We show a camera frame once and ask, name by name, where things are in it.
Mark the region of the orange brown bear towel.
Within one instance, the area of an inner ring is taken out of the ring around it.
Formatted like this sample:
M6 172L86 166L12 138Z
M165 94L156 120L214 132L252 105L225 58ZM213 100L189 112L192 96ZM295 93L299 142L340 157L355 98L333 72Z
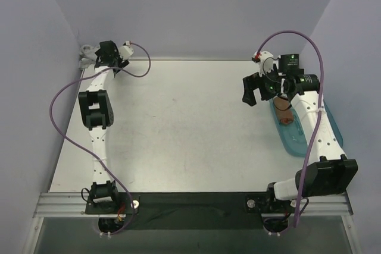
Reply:
M294 117L291 111L292 105L284 97L275 97L273 106L276 113L276 118L281 125L287 126L293 123Z

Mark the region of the grey towel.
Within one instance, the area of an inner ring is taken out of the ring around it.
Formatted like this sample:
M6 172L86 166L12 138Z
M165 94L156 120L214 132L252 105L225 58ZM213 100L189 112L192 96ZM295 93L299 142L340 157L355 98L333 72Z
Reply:
M95 52L99 50L98 46L83 45L79 51L79 69L85 70L91 65L95 65L97 55Z

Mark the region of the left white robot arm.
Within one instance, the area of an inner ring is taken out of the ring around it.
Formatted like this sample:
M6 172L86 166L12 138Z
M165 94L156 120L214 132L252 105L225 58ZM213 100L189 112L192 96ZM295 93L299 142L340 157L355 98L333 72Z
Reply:
M95 55L97 76L78 95L82 123L88 129L92 153L96 155L93 157L93 179L88 204L112 214L119 209L120 198L115 180L106 170L106 138L108 128L114 122L114 113L105 82L110 73L117 73L116 68L121 67L123 60L116 44L110 40L100 42Z

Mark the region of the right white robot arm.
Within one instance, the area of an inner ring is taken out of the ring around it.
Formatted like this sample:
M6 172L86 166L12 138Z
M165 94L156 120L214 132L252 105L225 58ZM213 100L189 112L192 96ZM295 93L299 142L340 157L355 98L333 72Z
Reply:
M334 134L323 102L322 78L305 73L295 54L274 58L271 53L257 52L252 60L259 70L243 78L242 101L256 105L255 90L262 101L286 100L297 114L307 141L303 166L295 176L268 185L265 211L277 212L290 203L300 213L303 199L345 192L358 164L347 157Z

